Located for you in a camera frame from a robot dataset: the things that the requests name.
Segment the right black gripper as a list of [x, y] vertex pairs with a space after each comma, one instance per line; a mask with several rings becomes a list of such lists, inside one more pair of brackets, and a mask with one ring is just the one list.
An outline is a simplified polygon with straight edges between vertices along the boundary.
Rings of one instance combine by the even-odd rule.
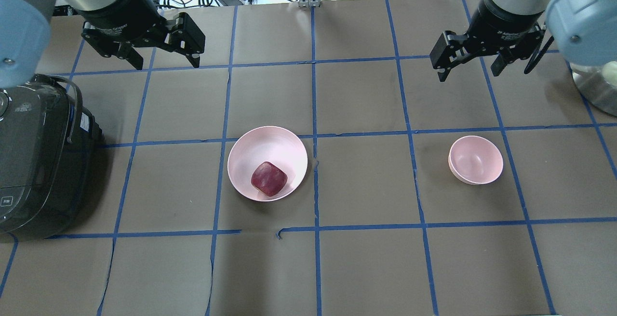
[[515, 61], [528, 60], [526, 70], [534, 68], [545, 30], [536, 30], [541, 13], [515, 14], [499, 7], [493, 0], [481, 0], [465, 34], [446, 30], [439, 35], [429, 53], [432, 68], [445, 82], [451, 70], [481, 55], [494, 55], [494, 77]]

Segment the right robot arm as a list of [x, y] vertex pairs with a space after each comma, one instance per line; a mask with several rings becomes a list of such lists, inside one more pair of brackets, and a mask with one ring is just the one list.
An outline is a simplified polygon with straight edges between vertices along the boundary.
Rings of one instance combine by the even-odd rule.
[[441, 82], [452, 68], [492, 55], [494, 76], [518, 60], [529, 74], [555, 42], [568, 62], [604, 66], [616, 59], [616, 14], [616, 0], [481, 0], [465, 33], [439, 36], [430, 62]]

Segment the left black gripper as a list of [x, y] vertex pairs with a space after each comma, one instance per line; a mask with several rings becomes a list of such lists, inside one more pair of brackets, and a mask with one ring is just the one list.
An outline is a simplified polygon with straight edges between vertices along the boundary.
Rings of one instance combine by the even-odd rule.
[[81, 36], [101, 57], [128, 62], [143, 70], [143, 57], [134, 47], [154, 46], [183, 55], [198, 68], [206, 37], [186, 12], [171, 20], [161, 16], [153, 0], [71, 0], [84, 18]]

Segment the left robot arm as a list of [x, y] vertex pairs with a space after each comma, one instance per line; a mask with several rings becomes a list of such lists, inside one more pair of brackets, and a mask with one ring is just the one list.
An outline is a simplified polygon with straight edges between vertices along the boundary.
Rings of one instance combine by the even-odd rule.
[[[205, 35], [187, 13], [163, 17], [153, 0], [64, 0], [84, 19], [81, 36], [101, 57], [143, 68], [137, 48], [158, 48], [200, 66]], [[0, 0], [0, 83], [3, 89], [29, 81], [51, 39], [56, 0]]]

